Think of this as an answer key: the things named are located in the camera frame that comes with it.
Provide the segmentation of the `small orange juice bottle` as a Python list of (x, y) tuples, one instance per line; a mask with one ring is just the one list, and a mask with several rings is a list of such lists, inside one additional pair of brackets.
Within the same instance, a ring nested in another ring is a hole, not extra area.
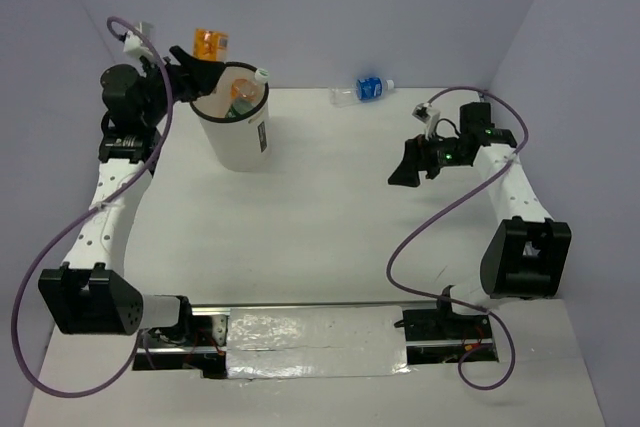
[(205, 61), (226, 62), (228, 41), (226, 32), (197, 28), (193, 37), (193, 56)]

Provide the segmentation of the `tall orange label clear bottle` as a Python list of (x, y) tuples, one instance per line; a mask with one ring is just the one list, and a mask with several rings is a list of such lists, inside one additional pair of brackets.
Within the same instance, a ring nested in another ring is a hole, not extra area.
[(227, 118), (237, 118), (254, 108), (254, 100), (267, 84), (270, 74), (266, 69), (257, 69), (251, 79), (236, 79), (231, 87), (231, 104)]

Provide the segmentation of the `Pocari Sweat blue label bottle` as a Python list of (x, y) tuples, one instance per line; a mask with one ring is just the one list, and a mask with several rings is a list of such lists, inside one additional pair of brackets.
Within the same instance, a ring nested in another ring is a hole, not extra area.
[(346, 107), (380, 100), (395, 89), (392, 79), (381, 77), (358, 78), (347, 88), (330, 88), (329, 102), (336, 107)]

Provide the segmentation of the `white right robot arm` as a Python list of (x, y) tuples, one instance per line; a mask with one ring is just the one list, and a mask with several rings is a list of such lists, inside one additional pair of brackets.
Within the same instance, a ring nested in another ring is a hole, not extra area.
[(420, 104), (413, 115), (422, 121), (422, 134), (406, 141), (403, 158), (389, 184), (416, 188), (422, 179), (435, 179), (442, 169), (470, 166), (483, 181), (497, 218), (497, 230), (478, 273), (444, 289), (435, 313), (435, 327), (456, 338), (470, 323), (469, 315), (520, 300), (556, 295), (572, 233), (542, 206), (519, 158), (519, 143), (508, 129), (495, 126), (491, 107), (472, 102), (459, 109), (453, 136), (436, 129), (439, 110)]

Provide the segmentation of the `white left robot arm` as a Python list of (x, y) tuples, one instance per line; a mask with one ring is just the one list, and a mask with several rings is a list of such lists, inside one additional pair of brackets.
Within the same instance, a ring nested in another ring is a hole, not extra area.
[(118, 64), (100, 78), (102, 118), (98, 184), (92, 215), (60, 267), (45, 269), (38, 290), (67, 335), (132, 335), (159, 328), (173, 345), (195, 335), (190, 304), (180, 295), (144, 295), (125, 278), (124, 257), (136, 211), (153, 179), (164, 139), (157, 126), (176, 102), (214, 92), (226, 68), (173, 46), (162, 64)]

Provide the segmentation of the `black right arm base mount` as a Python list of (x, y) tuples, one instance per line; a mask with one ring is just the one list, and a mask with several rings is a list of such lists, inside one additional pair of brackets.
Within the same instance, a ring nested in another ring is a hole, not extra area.
[(489, 317), (459, 315), (449, 303), (437, 301), (430, 308), (403, 308), (394, 327), (404, 332), (409, 365), (498, 360)]

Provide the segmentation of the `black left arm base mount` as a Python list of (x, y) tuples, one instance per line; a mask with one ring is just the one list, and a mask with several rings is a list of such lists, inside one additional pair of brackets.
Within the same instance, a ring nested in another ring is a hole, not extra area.
[(194, 307), (183, 300), (175, 326), (144, 331), (132, 369), (140, 372), (194, 370), (206, 379), (226, 379), (229, 321), (229, 311)]

